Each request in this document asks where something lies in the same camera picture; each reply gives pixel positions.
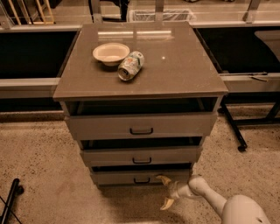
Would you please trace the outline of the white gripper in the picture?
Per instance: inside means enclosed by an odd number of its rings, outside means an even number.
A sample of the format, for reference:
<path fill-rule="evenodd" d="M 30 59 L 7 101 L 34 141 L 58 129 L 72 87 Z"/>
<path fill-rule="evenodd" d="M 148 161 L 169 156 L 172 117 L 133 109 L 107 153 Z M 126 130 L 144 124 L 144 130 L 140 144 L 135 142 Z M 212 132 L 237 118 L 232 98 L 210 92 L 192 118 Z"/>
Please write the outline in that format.
<path fill-rule="evenodd" d="M 157 175 L 157 179 L 160 179 L 164 186 L 168 189 L 168 198 L 164 199 L 164 204 L 160 207 L 161 210 L 169 209 L 174 200 L 180 198 L 187 198 L 190 193 L 189 185 L 186 182 L 171 181 L 164 175 Z"/>

